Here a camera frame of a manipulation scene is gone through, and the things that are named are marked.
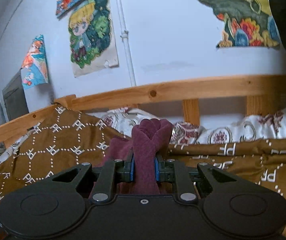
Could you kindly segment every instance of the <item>maroon cloth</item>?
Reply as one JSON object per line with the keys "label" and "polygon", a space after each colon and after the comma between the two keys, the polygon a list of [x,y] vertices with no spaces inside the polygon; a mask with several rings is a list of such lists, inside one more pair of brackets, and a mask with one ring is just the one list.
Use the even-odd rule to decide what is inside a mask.
{"label": "maroon cloth", "polygon": [[154,195],[160,194],[155,179],[155,154],[167,152],[173,125],[166,119],[144,119],[132,129],[132,139],[113,138],[105,160],[125,160],[131,149],[134,152],[134,183],[124,183],[120,193]]}

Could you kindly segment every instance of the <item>blonde hair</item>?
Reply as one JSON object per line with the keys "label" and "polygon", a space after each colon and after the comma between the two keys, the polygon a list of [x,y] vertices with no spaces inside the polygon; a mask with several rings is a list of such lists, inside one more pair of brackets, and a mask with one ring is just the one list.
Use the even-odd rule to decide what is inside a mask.
{"label": "blonde hair", "polygon": [[70,17],[69,27],[72,29],[74,25],[81,24],[83,22],[83,18],[85,18],[88,22],[91,22],[92,15],[95,10],[95,1],[89,1],[89,4],[83,6],[78,9],[75,13],[73,13]]}

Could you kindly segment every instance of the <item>silver rivet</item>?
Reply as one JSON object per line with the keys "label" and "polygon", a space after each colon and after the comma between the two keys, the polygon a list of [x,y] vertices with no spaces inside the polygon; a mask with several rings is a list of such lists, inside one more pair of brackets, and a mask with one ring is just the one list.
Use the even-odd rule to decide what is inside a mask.
{"label": "silver rivet", "polygon": [[108,199],[108,195],[105,193],[96,193],[93,195],[93,200],[104,201]]}
{"label": "silver rivet", "polygon": [[148,203],[148,200],[147,200],[147,199],[142,199],[142,200],[141,200],[141,204],[145,205],[145,204],[147,204],[147,203]]}
{"label": "silver rivet", "polygon": [[180,197],[184,201],[193,201],[196,199],[196,195],[192,193],[183,193]]}

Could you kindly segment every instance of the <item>wooden bed frame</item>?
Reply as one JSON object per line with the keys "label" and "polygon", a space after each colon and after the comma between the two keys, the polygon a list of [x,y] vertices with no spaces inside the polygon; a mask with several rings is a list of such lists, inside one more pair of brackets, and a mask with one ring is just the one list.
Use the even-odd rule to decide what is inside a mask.
{"label": "wooden bed frame", "polygon": [[[139,107],[139,104],[178,101],[183,104],[184,120],[198,125],[199,98],[246,97],[246,115],[275,113],[280,94],[286,94],[286,75],[230,76],[190,79],[131,87],[77,98],[69,95],[56,103],[72,110]],[[30,127],[42,122],[56,104],[26,114],[0,126],[0,142],[9,147]]]}

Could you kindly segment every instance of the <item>bed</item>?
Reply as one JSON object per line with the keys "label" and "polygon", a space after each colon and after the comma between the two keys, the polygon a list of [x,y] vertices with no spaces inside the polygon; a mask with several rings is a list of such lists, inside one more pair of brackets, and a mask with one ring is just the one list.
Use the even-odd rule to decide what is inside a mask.
{"label": "bed", "polygon": [[[129,109],[138,109],[140,104],[178,100],[182,101],[185,123],[173,126],[166,157],[193,167],[199,162],[211,163],[286,198],[286,132],[280,128],[281,121],[286,121],[286,109],[278,112],[284,94],[286,75],[256,75],[165,82],[81,98],[59,98],[51,106],[0,126],[0,142],[4,141],[9,149],[0,162],[0,201],[17,188],[78,163],[99,165],[113,137],[130,140],[130,131],[115,126],[118,115],[128,115]],[[253,136],[235,136],[229,131],[233,125],[215,136],[216,129],[205,131],[199,127],[198,99],[219,97],[246,97],[246,116],[250,117],[233,125],[251,128],[250,118],[257,120],[261,126],[251,130]],[[101,118],[84,113],[102,108],[112,110]],[[136,113],[140,119],[138,116],[153,118],[141,112]],[[269,130],[262,132],[262,127]]]}

